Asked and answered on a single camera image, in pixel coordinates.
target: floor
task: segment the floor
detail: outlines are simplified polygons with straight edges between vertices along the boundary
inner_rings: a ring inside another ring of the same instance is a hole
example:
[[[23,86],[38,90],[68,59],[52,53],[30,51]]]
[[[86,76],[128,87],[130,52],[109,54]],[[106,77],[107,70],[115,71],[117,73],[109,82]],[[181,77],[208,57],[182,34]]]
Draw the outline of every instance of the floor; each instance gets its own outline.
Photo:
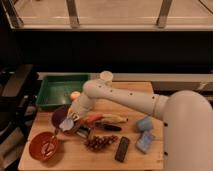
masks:
[[[202,0],[213,9],[212,0]],[[81,25],[155,25],[163,0],[75,0]],[[27,25],[69,26],[66,0],[18,0]],[[213,25],[213,14],[198,0],[173,0],[168,25]]]
[[[35,112],[34,107],[28,107],[26,115]],[[32,121],[26,123],[31,128]],[[19,158],[24,149],[26,139],[21,131],[17,128],[5,141],[0,145],[0,171],[16,171]]]

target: black chair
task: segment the black chair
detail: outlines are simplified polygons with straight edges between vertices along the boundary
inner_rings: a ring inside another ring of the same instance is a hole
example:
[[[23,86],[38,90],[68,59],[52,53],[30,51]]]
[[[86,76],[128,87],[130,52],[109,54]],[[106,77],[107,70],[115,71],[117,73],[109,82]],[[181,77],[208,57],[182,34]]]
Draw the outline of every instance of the black chair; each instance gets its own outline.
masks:
[[[1,73],[1,82],[5,81],[4,78],[8,77],[8,74]],[[32,65],[22,65],[11,74],[5,85],[0,83],[0,144],[17,127],[27,138],[28,129],[25,122],[34,119],[35,114],[25,116],[25,112],[29,103],[33,101],[33,88],[37,78]]]

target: banana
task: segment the banana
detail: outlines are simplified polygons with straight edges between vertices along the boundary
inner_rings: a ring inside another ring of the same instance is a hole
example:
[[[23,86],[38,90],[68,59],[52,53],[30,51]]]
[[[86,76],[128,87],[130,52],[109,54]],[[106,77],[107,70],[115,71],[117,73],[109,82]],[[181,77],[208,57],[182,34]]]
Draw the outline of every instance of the banana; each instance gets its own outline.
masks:
[[[103,114],[102,119],[100,119],[100,122],[103,123],[125,123],[128,121],[128,118],[121,117],[114,114]]]

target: black wall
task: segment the black wall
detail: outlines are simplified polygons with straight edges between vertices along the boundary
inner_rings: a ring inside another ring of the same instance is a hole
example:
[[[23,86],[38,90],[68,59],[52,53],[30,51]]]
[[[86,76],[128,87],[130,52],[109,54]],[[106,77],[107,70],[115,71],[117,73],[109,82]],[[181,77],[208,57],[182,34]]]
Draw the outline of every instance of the black wall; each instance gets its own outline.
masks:
[[[209,73],[213,32],[17,31],[25,63],[40,70]]]
[[[21,63],[12,30],[0,2],[0,68]]]

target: red bowl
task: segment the red bowl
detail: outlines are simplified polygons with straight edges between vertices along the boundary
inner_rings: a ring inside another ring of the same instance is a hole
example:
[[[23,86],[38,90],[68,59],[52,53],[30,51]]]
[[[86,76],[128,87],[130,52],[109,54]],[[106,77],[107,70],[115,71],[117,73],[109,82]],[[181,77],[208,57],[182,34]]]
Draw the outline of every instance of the red bowl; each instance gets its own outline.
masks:
[[[52,132],[42,132],[36,135],[29,146],[32,158],[39,161],[49,160],[58,148],[58,139],[53,137]]]

